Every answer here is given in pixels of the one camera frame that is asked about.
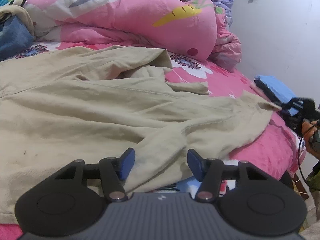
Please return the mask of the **beige jacket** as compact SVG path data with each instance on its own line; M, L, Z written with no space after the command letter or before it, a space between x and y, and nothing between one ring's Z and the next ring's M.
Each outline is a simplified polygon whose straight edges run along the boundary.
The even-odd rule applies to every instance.
M170 83L164 49L73 47L1 62L1 223L22 194L75 159L97 163L127 148L127 192L191 176L191 148L222 159L253 142L276 106L243 92L211 97L206 83Z

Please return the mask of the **folded blue clothes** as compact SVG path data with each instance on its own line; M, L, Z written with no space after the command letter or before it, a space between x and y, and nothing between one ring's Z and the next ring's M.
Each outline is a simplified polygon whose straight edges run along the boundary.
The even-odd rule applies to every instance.
M268 99L278 106L283 106L296 97L295 93L287 85L274 76L257 75L254 83Z

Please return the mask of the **pink cartoon quilt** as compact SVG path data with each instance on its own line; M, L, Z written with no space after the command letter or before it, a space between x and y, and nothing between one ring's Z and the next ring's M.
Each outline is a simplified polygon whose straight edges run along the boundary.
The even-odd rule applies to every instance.
M26 0L39 41L164 48L226 70L241 43L211 0Z

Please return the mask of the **blue jeans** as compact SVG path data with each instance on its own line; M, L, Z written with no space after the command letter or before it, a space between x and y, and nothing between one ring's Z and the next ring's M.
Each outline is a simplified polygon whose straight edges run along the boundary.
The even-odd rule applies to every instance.
M17 16L10 16L1 23L1 61L4 61L29 48L33 35Z

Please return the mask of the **beige garment pile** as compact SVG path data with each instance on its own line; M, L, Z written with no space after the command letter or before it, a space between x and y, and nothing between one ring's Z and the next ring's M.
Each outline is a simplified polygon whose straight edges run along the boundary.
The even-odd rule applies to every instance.
M12 16L17 16L29 33L34 36L33 21L27 10L24 8L26 3L27 0L12 0L8 4L1 6L1 24L4 24Z

